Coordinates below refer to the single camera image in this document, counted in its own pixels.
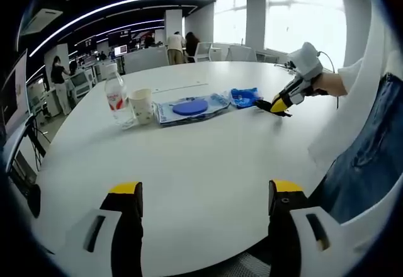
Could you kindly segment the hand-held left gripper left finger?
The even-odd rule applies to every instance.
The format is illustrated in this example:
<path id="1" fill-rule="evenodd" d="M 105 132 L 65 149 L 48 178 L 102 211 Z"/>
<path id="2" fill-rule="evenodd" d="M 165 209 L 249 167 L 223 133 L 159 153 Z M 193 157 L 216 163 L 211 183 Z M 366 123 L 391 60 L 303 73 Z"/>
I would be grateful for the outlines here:
<path id="1" fill-rule="evenodd" d="M 142 276 L 142 183 L 121 183 L 66 234 L 69 276 Z"/>

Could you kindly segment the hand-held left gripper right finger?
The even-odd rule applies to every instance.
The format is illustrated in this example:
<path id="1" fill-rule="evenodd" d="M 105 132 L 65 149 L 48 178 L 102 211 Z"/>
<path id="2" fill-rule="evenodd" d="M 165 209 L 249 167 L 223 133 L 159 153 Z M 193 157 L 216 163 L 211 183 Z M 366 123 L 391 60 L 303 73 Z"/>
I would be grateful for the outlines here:
<path id="1" fill-rule="evenodd" d="M 273 250 L 271 276 L 346 276 L 356 254 L 343 226 L 320 207 L 310 207 L 291 181 L 269 182 L 268 237 Z"/>

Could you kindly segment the person's right hand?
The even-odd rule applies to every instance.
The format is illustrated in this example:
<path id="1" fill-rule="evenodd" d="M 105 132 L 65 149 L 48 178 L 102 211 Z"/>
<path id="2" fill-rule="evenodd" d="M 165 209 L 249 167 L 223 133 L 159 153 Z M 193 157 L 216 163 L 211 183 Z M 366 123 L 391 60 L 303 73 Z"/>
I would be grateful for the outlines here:
<path id="1" fill-rule="evenodd" d="M 328 95 L 334 97 L 347 95 L 347 90 L 341 76 L 335 73 L 322 73 L 318 75 L 312 84 L 312 88 L 314 91 L 318 89 L 325 91 Z"/>

